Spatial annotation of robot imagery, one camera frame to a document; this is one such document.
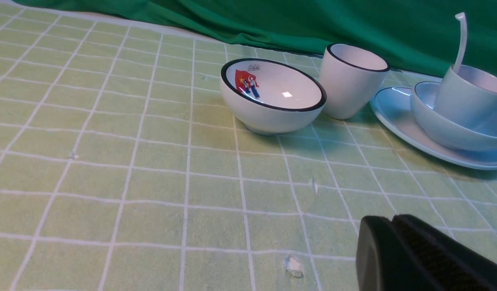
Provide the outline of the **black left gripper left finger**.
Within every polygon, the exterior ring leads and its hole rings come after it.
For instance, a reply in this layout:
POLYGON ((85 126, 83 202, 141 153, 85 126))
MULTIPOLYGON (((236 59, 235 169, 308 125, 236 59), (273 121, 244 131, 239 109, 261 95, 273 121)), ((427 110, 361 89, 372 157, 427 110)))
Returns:
POLYGON ((421 267, 392 222, 385 217, 361 219, 356 254, 360 291, 442 291, 421 267))

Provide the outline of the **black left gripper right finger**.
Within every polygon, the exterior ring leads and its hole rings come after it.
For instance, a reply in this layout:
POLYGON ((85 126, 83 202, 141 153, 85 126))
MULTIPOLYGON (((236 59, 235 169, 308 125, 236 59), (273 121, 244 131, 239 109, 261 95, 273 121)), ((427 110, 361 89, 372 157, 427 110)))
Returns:
POLYGON ((416 263, 443 291, 497 291, 497 264, 411 214, 392 225, 416 263))

